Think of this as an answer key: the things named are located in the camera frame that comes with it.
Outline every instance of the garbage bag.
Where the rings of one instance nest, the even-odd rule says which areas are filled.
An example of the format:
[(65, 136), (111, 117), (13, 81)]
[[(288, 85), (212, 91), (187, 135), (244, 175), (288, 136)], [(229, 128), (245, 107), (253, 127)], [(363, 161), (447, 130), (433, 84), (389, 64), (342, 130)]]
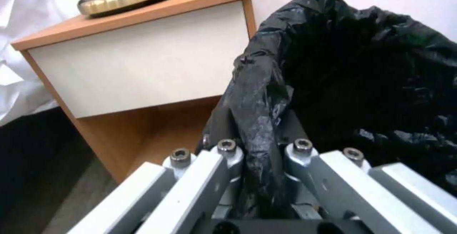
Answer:
[(319, 152), (356, 147), (374, 166), (403, 162), (455, 195), (456, 73), (457, 45), (410, 16), (343, 0), (280, 8), (235, 60), (217, 105), (246, 153), (236, 216), (290, 211), (278, 147), (287, 110)]

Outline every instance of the white drawer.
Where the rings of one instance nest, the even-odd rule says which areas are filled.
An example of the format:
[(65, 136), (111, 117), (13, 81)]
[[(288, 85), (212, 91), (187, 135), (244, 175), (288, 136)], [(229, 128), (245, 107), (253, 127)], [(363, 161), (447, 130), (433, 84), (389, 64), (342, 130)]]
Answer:
[(247, 43), (235, 1), (29, 52), (80, 118), (221, 95)]

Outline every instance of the crumpled plastic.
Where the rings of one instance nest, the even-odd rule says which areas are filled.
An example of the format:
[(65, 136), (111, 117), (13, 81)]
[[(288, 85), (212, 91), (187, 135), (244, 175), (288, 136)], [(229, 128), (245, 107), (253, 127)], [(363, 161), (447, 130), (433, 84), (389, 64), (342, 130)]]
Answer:
[(79, 0), (0, 0), (0, 126), (57, 106), (11, 42), (79, 14)]
[(235, 217), (288, 217), (286, 110), (320, 153), (355, 147), (374, 166), (403, 162), (456, 195), (456, 73), (457, 45), (409, 16), (343, 0), (280, 8), (235, 60), (217, 105), (231, 110), (246, 154)]

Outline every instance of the bedside table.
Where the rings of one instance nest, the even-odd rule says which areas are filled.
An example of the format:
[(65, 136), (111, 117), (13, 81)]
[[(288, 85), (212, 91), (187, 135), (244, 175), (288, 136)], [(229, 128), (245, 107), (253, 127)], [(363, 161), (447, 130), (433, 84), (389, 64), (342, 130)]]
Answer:
[(166, 0), (78, 16), (12, 45), (121, 182), (196, 147), (255, 32), (251, 0)]

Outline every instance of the wooden tabletop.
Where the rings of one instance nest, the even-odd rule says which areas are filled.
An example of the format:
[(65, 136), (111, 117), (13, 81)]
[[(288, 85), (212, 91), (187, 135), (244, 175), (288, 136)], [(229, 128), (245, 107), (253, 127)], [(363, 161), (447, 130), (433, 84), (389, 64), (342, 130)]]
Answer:
[(12, 46), (16, 50), (27, 50), (232, 1), (237, 0), (166, 0), (103, 18), (80, 15), (17, 40)]

